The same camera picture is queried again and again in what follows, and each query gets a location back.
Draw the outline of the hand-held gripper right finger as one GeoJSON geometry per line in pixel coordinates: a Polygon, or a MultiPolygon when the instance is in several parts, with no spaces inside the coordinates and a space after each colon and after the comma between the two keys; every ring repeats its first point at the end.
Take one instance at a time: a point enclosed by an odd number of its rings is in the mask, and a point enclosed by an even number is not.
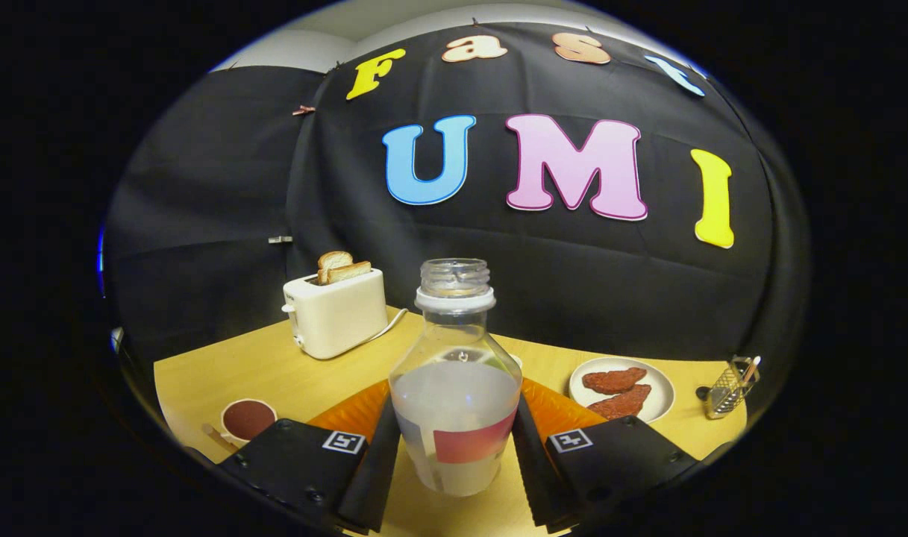
{"type": "Polygon", "coordinates": [[[550,533],[648,519],[702,467],[641,419],[608,421],[527,378],[513,442],[534,523],[550,533]]]}

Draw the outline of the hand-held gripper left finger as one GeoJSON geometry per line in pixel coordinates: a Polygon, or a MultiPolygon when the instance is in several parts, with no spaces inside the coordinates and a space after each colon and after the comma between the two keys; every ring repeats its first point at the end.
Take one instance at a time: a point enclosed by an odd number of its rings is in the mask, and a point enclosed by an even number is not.
{"type": "Polygon", "coordinates": [[[217,466],[310,526],[379,533],[399,436],[389,382],[382,380],[306,424],[279,419],[217,466]]]}

